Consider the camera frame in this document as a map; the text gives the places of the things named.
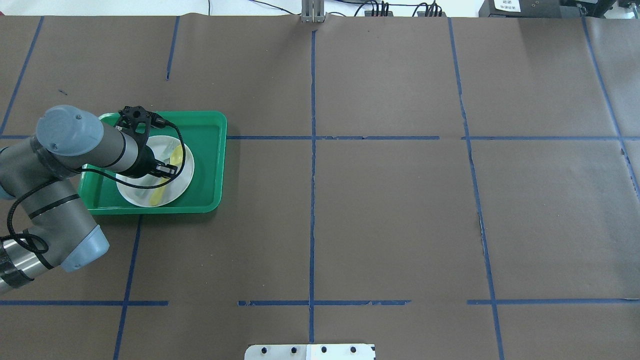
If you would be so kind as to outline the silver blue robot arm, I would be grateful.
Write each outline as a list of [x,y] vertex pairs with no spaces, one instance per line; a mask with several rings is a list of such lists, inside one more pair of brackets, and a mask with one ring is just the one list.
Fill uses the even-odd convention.
[[161,161],[147,145],[150,130],[178,126],[141,106],[127,105],[113,126],[73,105],[55,105],[38,120],[35,133],[2,148],[1,198],[11,201],[1,237],[1,292],[20,289],[61,267],[74,272],[110,248],[71,178],[94,173],[118,178],[150,175],[174,182],[184,169]]

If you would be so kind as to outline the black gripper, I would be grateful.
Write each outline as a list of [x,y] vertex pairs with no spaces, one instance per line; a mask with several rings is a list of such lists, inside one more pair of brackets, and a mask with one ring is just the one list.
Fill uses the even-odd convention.
[[170,163],[158,162],[153,150],[147,145],[139,148],[132,137],[125,137],[124,153],[119,160],[122,176],[139,179],[152,175],[162,179],[173,179],[179,168]]

